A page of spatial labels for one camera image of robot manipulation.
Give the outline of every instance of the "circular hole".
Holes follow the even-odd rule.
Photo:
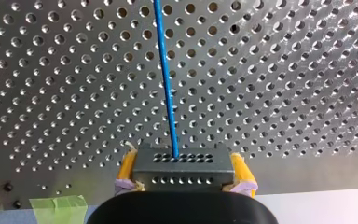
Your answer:
[[[100,32],[98,34],[98,39],[101,41],[101,42],[106,42],[108,39],[109,39],[109,35],[107,34],[107,32]]]
[[[234,1],[232,4],[231,4],[231,9],[233,11],[238,11],[241,9],[241,3],[239,1]]]
[[[171,39],[173,37],[173,30],[172,29],[167,29],[165,31],[165,37],[167,37],[167,39]]]
[[[153,52],[147,52],[146,55],[145,55],[145,57],[146,57],[146,59],[147,59],[148,61],[151,61],[151,60],[153,60],[153,58],[154,58],[154,53],[153,53]]]
[[[196,34],[196,30],[193,28],[193,27],[189,27],[187,30],[186,30],[186,34],[188,37],[192,37]]]
[[[124,18],[124,17],[126,17],[127,16],[127,9],[126,8],[124,8],[124,7],[120,7],[120,8],[118,8],[117,9],[117,16],[119,17],[119,18]]]
[[[206,179],[206,183],[207,184],[212,184],[213,183],[213,178],[208,178],[208,179]]]
[[[229,31],[235,35],[240,31],[240,27],[237,24],[234,24],[230,27]]]
[[[155,177],[152,178],[152,183],[153,184],[157,184],[158,181],[159,181],[158,177],[155,176]]]
[[[100,8],[96,8],[94,10],[94,18],[97,20],[101,20],[104,17],[104,12]]]
[[[186,6],[186,12],[188,14],[194,13],[194,11],[196,11],[196,7],[193,4],[188,4]]]
[[[212,13],[214,13],[215,11],[217,11],[218,6],[215,2],[212,2],[208,5],[208,10]]]
[[[211,26],[208,29],[208,34],[209,35],[215,35],[217,33],[217,28],[215,26]]]
[[[29,23],[36,23],[36,15],[33,13],[28,13],[25,16],[25,19],[29,22]]]
[[[148,16],[150,13],[150,10],[148,7],[141,7],[141,9],[139,10],[139,14],[142,16],[142,17],[146,17]]]
[[[187,51],[187,57],[189,58],[193,58],[194,56],[196,56],[196,51],[193,49],[190,49]]]
[[[78,42],[79,44],[84,44],[84,43],[87,42],[88,38],[87,38],[87,36],[86,36],[85,34],[79,33],[79,34],[77,34],[77,36],[76,36],[76,40],[77,40],[77,42]]]
[[[144,33],[143,33],[143,37],[146,40],[150,39],[152,37],[152,32],[149,31],[149,30],[145,30]]]
[[[217,50],[216,50],[215,48],[211,48],[211,49],[208,50],[208,55],[209,55],[210,57],[215,56],[216,53],[217,53]]]
[[[164,8],[162,9],[162,11],[164,12],[164,14],[166,16],[171,15],[172,7],[170,5],[165,5]]]
[[[129,40],[131,38],[131,35],[130,35],[130,33],[128,31],[123,31],[120,34],[120,38],[123,41],[127,41],[127,40]]]
[[[48,19],[49,19],[51,22],[57,22],[57,21],[60,19],[60,16],[58,15],[57,12],[51,11],[51,12],[49,12],[49,14],[48,14]]]
[[[75,9],[71,12],[71,18],[73,21],[81,21],[83,19],[83,14],[79,10]]]

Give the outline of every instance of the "hole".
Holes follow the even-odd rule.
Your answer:
[[[55,35],[54,41],[58,45],[63,45],[65,43],[65,37],[63,37],[63,35]]]
[[[97,20],[101,20],[104,17],[104,12],[100,8],[96,8],[94,10],[94,18]]]
[[[188,37],[192,37],[196,34],[196,30],[193,28],[193,27],[189,27],[187,30],[186,30],[186,35]]]
[[[144,33],[143,33],[143,37],[145,40],[148,40],[152,37],[152,32],[149,31],[149,30],[145,30]]]
[[[215,35],[217,33],[217,28],[215,26],[211,26],[208,29],[208,34],[209,35]]]
[[[109,39],[109,35],[107,34],[107,32],[100,32],[98,34],[98,39],[101,41],[101,42],[106,42],[108,39]]]
[[[198,23],[199,25],[202,25],[202,24],[205,23],[205,22],[206,22],[205,17],[200,16],[200,17],[197,19],[197,23]]]
[[[121,19],[127,16],[127,10],[124,7],[120,7],[117,9],[117,16]]]
[[[222,23],[225,23],[228,21],[228,15],[223,15],[221,18],[220,18],[220,22]]]
[[[206,41],[204,39],[199,39],[199,46],[202,47],[204,46],[206,43]]]
[[[353,12],[356,13],[356,14],[358,14],[358,7],[354,8],[354,9],[353,9]]]
[[[169,16],[172,13],[172,7],[170,5],[165,5],[163,8],[164,15]]]
[[[166,37],[167,39],[171,39],[171,38],[173,37],[173,30],[172,30],[172,29],[167,29],[167,30],[165,31],[165,37]]]
[[[158,177],[155,176],[155,177],[152,178],[152,183],[153,184],[157,184],[158,181],[159,181]]]
[[[215,48],[210,48],[210,49],[208,50],[208,56],[210,56],[210,57],[215,56],[216,53],[217,53],[217,50],[216,50]]]
[[[232,4],[231,4],[231,9],[233,11],[238,11],[241,9],[241,3],[239,1],[234,1]]]
[[[148,16],[150,13],[150,10],[148,7],[141,7],[141,9],[139,10],[139,14],[142,16],[142,17],[146,17]]]
[[[264,7],[263,0],[256,0],[254,4],[255,9],[260,10]]]
[[[214,13],[215,11],[217,11],[218,9],[218,6],[215,2],[212,2],[208,5],[208,10],[211,12],[211,13]]]
[[[153,60],[153,58],[154,58],[154,53],[153,53],[153,52],[147,52],[146,55],[145,55],[145,58],[146,58],[148,61]]]
[[[212,184],[213,183],[213,178],[208,178],[208,179],[206,179],[206,183],[207,184]]]
[[[196,56],[196,51],[193,49],[190,49],[187,51],[187,57],[188,58],[193,58],[194,56]]]
[[[278,0],[277,1],[277,8],[283,8],[286,6],[286,0]]]
[[[29,23],[36,23],[36,15],[33,14],[33,13],[28,13],[26,16],[25,16],[25,19],[29,22]]]
[[[84,43],[87,42],[88,38],[87,38],[87,36],[86,36],[85,34],[79,33],[79,34],[77,34],[77,36],[76,36],[76,40],[77,40],[77,42],[78,42],[79,44],[84,44]]]
[[[229,31],[235,35],[237,34],[239,31],[240,31],[240,27],[237,25],[237,24],[234,24],[232,25],[230,28],[229,28]]]
[[[196,7],[193,4],[188,4],[186,6],[186,12],[188,14],[194,13],[194,11],[196,11]]]
[[[131,35],[130,35],[130,33],[128,31],[123,31],[120,34],[120,38],[123,41],[128,41],[131,38]]]

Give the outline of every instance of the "metal plate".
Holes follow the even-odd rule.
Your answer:
[[[358,188],[358,1],[163,4],[181,147],[242,152],[262,194]],[[153,19],[150,1],[0,0],[0,204],[101,203],[123,140],[170,143]]]

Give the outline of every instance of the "metal block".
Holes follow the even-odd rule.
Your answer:
[[[234,170],[226,147],[186,148],[172,158],[166,148],[141,147],[133,179],[152,191],[221,190],[233,183]]]

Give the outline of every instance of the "black object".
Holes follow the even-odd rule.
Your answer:
[[[277,224],[262,203],[230,192],[132,192],[103,203],[88,224]]]

